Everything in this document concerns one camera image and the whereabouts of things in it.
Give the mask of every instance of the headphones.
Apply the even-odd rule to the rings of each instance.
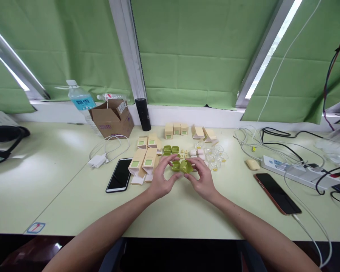
[[[30,131],[25,127],[0,126],[0,142],[16,141],[8,150],[0,150],[0,162],[5,161],[20,141],[30,135]]]

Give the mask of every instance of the white cap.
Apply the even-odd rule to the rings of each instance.
[[[74,79],[66,80],[69,86],[76,86],[77,82]]]

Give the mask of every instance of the phone screen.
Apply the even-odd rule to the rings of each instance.
[[[292,201],[270,174],[256,174],[255,176],[284,213],[288,215],[301,213],[300,208]]]
[[[107,186],[106,192],[115,192],[116,189],[126,188],[130,178],[128,167],[132,159],[120,159],[114,170],[113,176]]]

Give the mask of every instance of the soap bar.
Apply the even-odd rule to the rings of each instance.
[[[246,164],[248,165],[249,169],[251,169],[251,170],[259,170],[260,169],[259,164],[255,160],[252,160],[252,159],[246,160]]]

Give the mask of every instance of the hand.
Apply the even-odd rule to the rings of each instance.
[[[163,156],[158,164],[158,166],[154,170],[154,177],[152,179],[151,185],[148,188],[148,191],[154,200],[157,200],[168,193],[170,193],[171,189],[175,181],[177,181],[182,174],[176,173],[171,176],[169,180],[164,178],[164,171],[167,165],[173,166],[171,161],[178,161],[180,158],[177,157],[177,154],[172,154],[170,156]]]
[[[213,199],[219,192],[216,190],[212,178],[212,173],[210,169],[207,167],[205,162],[201,158],[188,158],[186,159],[193,165],[200,176],[200,179],[197,180],[190,174],[185,174],[186,177],[192,183],[194,190],[205,200],[210,201]]]

